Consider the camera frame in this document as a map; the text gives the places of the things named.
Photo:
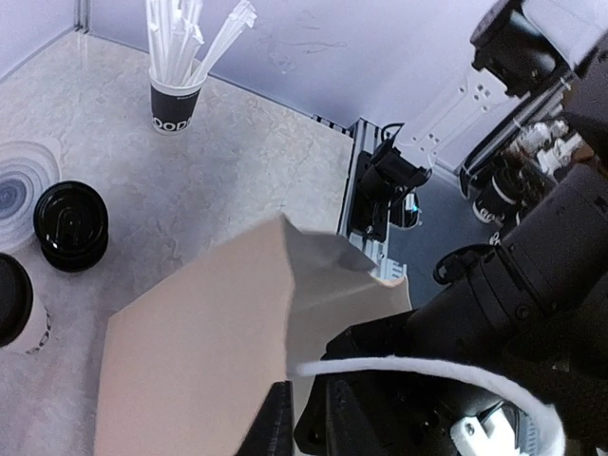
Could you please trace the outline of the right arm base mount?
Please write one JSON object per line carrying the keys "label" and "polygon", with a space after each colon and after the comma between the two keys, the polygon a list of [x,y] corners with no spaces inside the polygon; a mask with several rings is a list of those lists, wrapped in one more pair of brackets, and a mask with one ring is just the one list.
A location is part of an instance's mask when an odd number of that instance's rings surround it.
{"label": "right arm base mount", "polygon": [[[388,131],[400,130],[402,123],[388,123],[382,127]],[[395,136],[391,135],[373,152],[370,169],[360,182],[360,189],[370,198],[389,207],[389,224],[400,229],[413,226],[413,217],[419,213],[417,205],[407,208],[406,199],[430,179],[432,157],[426,156],[421,165],[405,158],[402,151],[394,145]]]}

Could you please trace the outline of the white paper coffee cup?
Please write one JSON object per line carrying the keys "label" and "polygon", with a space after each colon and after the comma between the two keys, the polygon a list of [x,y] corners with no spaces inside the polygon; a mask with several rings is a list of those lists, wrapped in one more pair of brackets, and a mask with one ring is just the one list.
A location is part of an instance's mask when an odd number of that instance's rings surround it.
{"label": "white paper coffee cup", "polygon": [[38,302],[35,302],[26,326],[12,342],[4,347],[4,350],[34,354],[41,350],[48,342],[50,329],[50,316],[47,309]]}

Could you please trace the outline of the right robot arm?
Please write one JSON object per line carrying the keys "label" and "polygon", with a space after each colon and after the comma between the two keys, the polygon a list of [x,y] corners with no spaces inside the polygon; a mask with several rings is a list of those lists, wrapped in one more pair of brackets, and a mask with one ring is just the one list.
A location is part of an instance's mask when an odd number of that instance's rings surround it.
{"label": "right robot arm", "polygon": [[470,39],[471,70],[442,107],[404,126],[357,167],[344,225],[384,240],[408,192],[456,123],[496,91],[534,101],[561,76],[580,78],[566,119],[594,150],[496,245],[445,256],[444,289],[424,307],[348,327],[331,340],[295,426],[307,455],[458,455],[455,433],[518,394],[481,385],[485,371],[554,410],[565,434],[607,446],[607,5],[500,1]]}

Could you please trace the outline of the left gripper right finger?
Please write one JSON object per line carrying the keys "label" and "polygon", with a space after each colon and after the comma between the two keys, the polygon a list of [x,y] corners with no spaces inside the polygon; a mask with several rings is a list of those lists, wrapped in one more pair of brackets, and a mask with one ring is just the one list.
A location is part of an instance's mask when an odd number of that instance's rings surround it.
{"label": "left gripper right finger", "polygon": [[349,384],[330,377],[326,387],[326,444],[328,455],[358,455],[358,408]]}

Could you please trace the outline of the right aluminium frame post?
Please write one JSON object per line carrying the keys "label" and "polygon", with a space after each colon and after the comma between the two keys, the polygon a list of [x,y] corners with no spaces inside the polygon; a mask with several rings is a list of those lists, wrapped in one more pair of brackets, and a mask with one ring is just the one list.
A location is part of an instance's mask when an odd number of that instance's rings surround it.
{"label": "right aluminium frame post", "polygon": [[91,0],[74,0],[74,30],[88,33],[91,19]]}

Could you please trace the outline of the black cup of straws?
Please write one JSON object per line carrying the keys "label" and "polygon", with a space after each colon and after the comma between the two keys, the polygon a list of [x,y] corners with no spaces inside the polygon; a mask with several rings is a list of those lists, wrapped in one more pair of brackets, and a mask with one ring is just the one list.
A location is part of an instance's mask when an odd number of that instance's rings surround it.
{"label": "black cup of straws", "polygon": [[146,29],[150,58],[150,103],[154,129],[175,135],[191,123],[200,90],[210,70],[257,19],[249,1],[228,14],[202,60],[201,1],[147,1]]}

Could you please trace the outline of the brown paper bag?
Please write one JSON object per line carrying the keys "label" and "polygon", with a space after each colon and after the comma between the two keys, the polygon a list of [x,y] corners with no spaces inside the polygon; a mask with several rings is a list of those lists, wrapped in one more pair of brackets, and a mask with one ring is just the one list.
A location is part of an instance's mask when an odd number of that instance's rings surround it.
{"label": "brown paper bag", "polygon": [[405,278],[380,280],[345,238],[284,216],[211,249],[110,317],[100,374],[98,455],[233,455],[270,388],[312,377],[416,372],[496,392],[528,412],[541,453],[565,450],[556,410],[527,388],[443,356],[324,361],[341,331],[410,309]]}

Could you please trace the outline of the black lid stack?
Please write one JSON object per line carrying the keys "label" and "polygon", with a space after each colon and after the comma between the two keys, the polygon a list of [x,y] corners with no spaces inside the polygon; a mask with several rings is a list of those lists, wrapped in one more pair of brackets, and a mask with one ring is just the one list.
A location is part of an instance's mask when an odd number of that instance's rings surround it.
{"label": "black lid stack", "polygon": [[66,273],[95,266],[109,242],[104,200],[77,180],[60,181],[42,194],[34,208],[33,227],[47,262]]}

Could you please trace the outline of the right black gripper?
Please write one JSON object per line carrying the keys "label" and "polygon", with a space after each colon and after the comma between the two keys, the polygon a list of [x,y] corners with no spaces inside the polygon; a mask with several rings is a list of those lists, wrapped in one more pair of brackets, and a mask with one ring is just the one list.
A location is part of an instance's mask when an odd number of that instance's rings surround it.
{"label": "right black gripper", "polygon": [[[347,328],[326,357],[411,356],[493,371],[554,404],[571,439],[606,448],[606,176],[575,165],[499,245],[459,249],[440,267],[446,287],[427,305]],[[319,376],[294,430],[309,455],[328,455],[330,377],[354,394],[358,455],[453,455],[451,427],[500,401],[405,372]]]}

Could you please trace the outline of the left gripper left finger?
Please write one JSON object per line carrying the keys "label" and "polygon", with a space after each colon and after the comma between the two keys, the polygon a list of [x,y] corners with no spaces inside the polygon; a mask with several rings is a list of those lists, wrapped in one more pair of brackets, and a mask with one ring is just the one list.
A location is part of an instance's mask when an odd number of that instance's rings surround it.
{"label": "left gripper left finger", "polygon": [[292,456],[293,429],[292,382],[275,382],[235,455]]}

